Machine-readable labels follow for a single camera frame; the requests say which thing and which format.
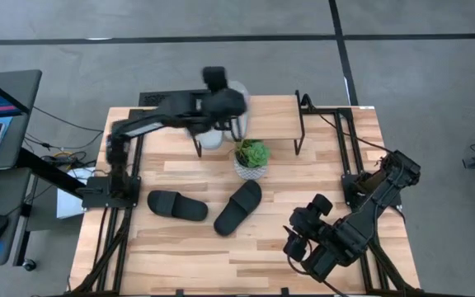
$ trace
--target black slide sandal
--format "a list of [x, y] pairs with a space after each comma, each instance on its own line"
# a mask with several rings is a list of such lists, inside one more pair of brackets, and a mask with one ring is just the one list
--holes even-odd
[[214, 229], [221, 236], [234, 232], [239, 224], [256, 209], [261, 202], [261, 188], [255, 181], [247, 181], [239, 188], [214, 222]]
[[176, 191], [150, 191], [148, 206], [156, 215], [196, 222], [206, 219], [208, 214], [204, 202], [184, 197]]

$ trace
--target green plant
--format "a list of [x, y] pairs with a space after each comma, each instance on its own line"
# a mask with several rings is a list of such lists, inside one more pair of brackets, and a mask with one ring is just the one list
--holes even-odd
[[261, 140], [245, 139], [236, 144], [237, 161], [248, 168], [266, 166], [270, 150]]

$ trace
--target white vase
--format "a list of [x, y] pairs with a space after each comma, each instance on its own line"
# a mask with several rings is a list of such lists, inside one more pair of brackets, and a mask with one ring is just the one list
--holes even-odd
[[267, 166], [257, 168], [247, 168], [238, 162], [234, 156], [234, 169], [237, 174], [244, 180], [256, 180], [263, 177], [267, 172]]

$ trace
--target gray carpet floor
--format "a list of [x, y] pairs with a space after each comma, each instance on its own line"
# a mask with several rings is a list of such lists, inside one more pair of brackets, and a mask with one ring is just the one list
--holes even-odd
[[[337, 2], [346, 35], [475, 33], [475, 1]], [[0, 40], [334, 32], [328, 1], [318, 0], [0, 0]], [[346, 48], [358, 101], [376, 107], [387, 147], [422, 167], [421, 182], [402, 194], [422, 288], [475, 295], [475, 169], [461, 163], [475, 143], [475, 40], [353, 40]], [[298, 88], [317, 105], [348, 104], [334, 40], [0, 45], [0, 72], [43, 71], [38, 107], [99, 129], [109, 107], [134, 106], [140, 92], [202, 88], [206, 65], [226, 67], [252, 94]], [[38, 112], [28, 132], [57, 146], [94, 136]], [[98, 143], [86, 151], [92, 159]], [[35, 210], [27, 256], [38, 269], [0, 266], [0, 296], [65, 290], [81, 218], [56, 221], [54, 206], [52, 191]]]

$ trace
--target wooden table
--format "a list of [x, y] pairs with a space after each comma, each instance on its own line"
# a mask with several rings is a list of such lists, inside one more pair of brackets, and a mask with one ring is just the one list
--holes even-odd
[[[375, 109], [352, 108], [358, 136], [383, 145]], [[111, 108], [106, 131], [113, 121], [126, 119], [129, 109]], [[334, 122], [332, 116], [325, 117]], [[183, 130], [166, 128], [146, 135], [139, 174], [143, 183], [131, 221], [120, 293], [159, 295], [184, 289], [185, 294], [279, 294], [282, 287], [289, 287], [291, 294], [332, 293], [324, 284], [292, 271], [282, 252], [287, 239], [282, 226], [289, 224], [295, 207], [304, 207], [316, 193], [334, 204], [329, 216], [323, 218], [328, 223], [350, 212], [341, 189], [342, 164], [336, 131], [317, 115], [305, 115], [304, 122], [306, 138], [299, 156], [294, 154], [290, 139], [266, 140], [271, 158], [267, 174], [258, 181], [263, 191], [261, 204], [228, 238], [218, 236], [213, 223], [228, 198], [244, 183], [233, 169], [233, 145], [225, 143], [217, 150], [204, 150], [203, 157], [198, 158]], [[377, 169], [375, 163], [384, 152], [361, 142], [359, 145], [364, 169]], [[105, 149], [103, 139], [97, 167], [108, 170]], [[206, 202], [207, 219], [193, 223], [155, 215], [146, 202], [152, 190], [179, 191]], [[92, 268], [101, 215], [102, 209], [84, 215], [71, 270], [72, 287], [79, 285]], [[386, 210], [379, 219], [379, 235], [384, 250], [405, 280], [418, 287], [401, 217]], [[115, 259], [111, 259], [106, 288], [112, 286]], [[369, 262], [374, 286], [378, 286], [371, 255]], [[336, 267], [327, 280], [342, 292], [364, 293], [359, 263]]]

